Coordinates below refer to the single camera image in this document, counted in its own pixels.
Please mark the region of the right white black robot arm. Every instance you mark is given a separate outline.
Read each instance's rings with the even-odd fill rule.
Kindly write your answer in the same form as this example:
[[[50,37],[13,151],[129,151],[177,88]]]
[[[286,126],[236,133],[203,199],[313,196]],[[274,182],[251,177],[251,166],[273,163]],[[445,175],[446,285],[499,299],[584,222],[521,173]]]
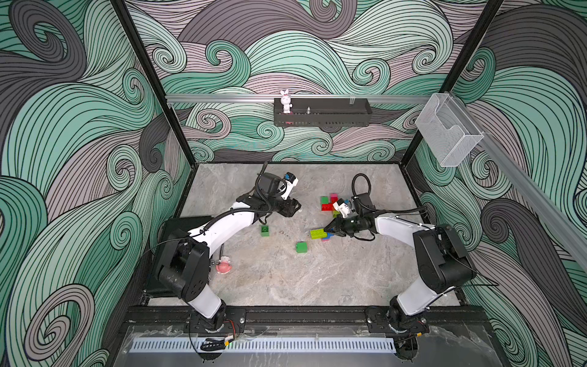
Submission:
[[[391,237],[415,252],[418,277],[392,298],[386,318],[396,333],[427,332],[425,311],[441,296],[472,281],[477,275],[468,251],[452,226],[427,226],[400,218],[398,211],[377,209],[370,194],[355,194],[349,202],[333,204],[339,215],[323,230],[357,239],[360,232]]]

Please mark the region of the lime long lego brick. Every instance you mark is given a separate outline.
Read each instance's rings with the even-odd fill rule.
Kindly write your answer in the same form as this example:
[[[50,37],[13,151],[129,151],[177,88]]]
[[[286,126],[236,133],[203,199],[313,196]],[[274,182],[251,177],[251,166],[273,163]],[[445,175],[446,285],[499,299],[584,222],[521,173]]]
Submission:
[[[325,239],[328,237],[328,233],[324,229],[312,229],[310,231],[310,238],[312,239]]]

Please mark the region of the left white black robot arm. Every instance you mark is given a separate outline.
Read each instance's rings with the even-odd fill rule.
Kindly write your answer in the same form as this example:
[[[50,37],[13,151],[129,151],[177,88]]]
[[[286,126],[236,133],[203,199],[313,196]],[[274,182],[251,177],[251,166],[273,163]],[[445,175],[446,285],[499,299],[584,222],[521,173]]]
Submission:
[[[197,228],[175,229],[157,250],[154,278],[198,313],[208,330],[219,330],[226,302],[209,286],[211,256],[241,230],[278,213],[292,217],[300,208],[291,192],[298,178],[261,171],[253,188],[239,196],[225,212]]]

